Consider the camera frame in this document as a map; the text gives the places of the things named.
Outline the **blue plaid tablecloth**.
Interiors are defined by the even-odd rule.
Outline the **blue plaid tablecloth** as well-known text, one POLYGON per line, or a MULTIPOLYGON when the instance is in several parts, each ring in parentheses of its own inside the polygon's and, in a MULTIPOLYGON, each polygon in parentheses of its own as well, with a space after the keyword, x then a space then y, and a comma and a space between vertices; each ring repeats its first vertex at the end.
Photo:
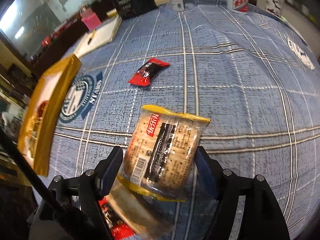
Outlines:
POLYGON ((210 119, 201 145, 239 176, 262 174, 297 238, 319 207, 319 63, 294 30, 223 0, 189 0, 124 21, 81 58, 55 129, 48 176, 82 174, 127 148, 143 105, 210 119), (170 63, 149 86, 128 83, 150 58, 170 63))

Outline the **gold taped cardboard tray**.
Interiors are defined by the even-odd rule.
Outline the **gold taped cardboard tray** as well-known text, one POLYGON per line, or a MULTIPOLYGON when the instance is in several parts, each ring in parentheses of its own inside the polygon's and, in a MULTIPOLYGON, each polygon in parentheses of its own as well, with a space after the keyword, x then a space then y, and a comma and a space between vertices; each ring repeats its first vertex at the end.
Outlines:
POLYGON ((31 168, 48 176, 50 150, 59 113, 81 61, 71 54, 40 77, 20 128, 17 148, 31 168))

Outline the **pink sleeved water bottle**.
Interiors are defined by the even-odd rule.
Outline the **pink sleeved water bottle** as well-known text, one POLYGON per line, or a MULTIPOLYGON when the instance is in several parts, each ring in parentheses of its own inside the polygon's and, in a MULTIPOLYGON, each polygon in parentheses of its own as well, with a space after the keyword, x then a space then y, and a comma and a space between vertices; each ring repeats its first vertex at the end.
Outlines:
POLYGON ((81 21, 92 31, 101 25, 101 20, 90 7, 81 7, 79 10, 81 21))

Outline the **clear cracker packet yellow ends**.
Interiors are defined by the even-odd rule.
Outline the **clear cracker packet yellow ends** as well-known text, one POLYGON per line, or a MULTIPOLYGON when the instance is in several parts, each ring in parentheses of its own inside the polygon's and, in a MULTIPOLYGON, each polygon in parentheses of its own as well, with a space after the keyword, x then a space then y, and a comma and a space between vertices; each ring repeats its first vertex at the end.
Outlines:
POLYGON ((210 120, 144 105, 118 180, 130 191, 164 202, 185 200, 184 187, 210 120))

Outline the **red foil snack packet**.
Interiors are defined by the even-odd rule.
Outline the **red foil snack packet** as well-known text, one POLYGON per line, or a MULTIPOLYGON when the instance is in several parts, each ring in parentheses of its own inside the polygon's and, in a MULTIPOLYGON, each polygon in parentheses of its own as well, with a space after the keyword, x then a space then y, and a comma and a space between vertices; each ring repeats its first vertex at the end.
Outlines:
POLYGON ((104 197, 99 201, 100 208, 105 216, 108 227, 114 240, 123 240, 135 235, 135 232, 116 214, 104 197))

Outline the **yellow black pen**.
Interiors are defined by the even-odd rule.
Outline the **yellow black pen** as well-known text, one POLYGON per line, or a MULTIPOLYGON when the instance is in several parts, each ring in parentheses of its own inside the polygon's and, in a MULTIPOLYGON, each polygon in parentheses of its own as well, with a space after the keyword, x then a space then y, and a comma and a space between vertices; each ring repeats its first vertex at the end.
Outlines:
POLYGON ((93 40, 96 32, 97 32, 96 29, 94 29, 94 30, 92 31, 91 36, 89 37, 89 40, 88 40, 88 42, 87 42, 87 45, 89 45, 89 44, 92 42, 92 40, 93 40))

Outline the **red black candy packet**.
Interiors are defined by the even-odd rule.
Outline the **red black candy packet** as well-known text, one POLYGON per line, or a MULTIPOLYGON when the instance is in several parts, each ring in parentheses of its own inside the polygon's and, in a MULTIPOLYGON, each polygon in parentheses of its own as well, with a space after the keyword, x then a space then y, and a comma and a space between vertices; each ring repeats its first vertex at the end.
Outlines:
POLYGON ((135 86, 146 87, 151 83, 152 78, 163 68, 171 64, 156 58, 150 58, 144 63, 129 79, 128 83, 135 86))

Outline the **white notebook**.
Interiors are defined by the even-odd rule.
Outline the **white notebook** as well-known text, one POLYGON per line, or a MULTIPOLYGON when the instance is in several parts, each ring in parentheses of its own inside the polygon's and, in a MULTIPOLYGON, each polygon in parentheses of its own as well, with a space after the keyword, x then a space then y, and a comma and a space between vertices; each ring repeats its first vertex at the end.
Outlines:
POLYGON ((80 59, 84 55, 106 45, 107 43, 112 42, 116 36, 121 22, 122 19, 118 14, 115 14, 112 18, 109 18, 102 26, 96 29, 97 32, 95 33, 95 36, 89 45, 87 45, 87 42, 91 36, 91 33, 85 34, 80 40, 79 44, 73 50, 73 54, 80 59))

